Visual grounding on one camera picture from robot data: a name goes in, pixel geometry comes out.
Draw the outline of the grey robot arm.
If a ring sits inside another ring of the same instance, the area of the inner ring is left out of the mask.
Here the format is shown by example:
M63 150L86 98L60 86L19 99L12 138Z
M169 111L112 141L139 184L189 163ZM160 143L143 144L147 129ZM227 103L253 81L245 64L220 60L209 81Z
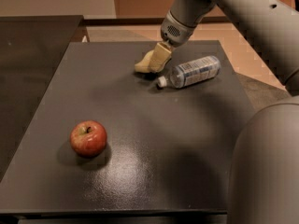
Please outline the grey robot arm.
M299 12L279 0L175 0L161 37L177 48L219 7L290 94L258 111L235 144L227 224L299 224Z

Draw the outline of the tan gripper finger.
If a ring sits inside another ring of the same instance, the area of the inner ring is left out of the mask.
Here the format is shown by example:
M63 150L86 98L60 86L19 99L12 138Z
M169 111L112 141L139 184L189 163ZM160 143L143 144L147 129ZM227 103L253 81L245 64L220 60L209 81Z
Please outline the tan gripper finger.
M152 73L161 72L171 59L172 50L167 42L158 42L149 60L149 70Z

